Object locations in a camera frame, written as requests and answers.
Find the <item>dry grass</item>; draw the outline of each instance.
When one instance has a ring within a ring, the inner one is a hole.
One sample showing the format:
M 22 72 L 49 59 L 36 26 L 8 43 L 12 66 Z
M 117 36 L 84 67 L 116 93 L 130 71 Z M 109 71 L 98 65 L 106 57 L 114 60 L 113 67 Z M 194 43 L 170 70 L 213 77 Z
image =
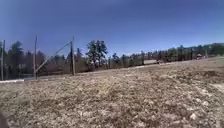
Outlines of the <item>dry grass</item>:
M 11 127 L 24 128 L 224 127 L 223 62 L 213 58 L 5 84 L 0 110 Z

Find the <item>sky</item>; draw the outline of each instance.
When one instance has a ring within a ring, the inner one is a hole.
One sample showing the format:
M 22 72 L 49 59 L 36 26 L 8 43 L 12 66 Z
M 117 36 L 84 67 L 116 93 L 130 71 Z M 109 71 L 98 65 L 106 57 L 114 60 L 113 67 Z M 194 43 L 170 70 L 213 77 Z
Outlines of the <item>sky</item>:
M 48 55 L 75 38 L 118 55 L 224 42 L 223 0 L 0 0 L 0 40 Z

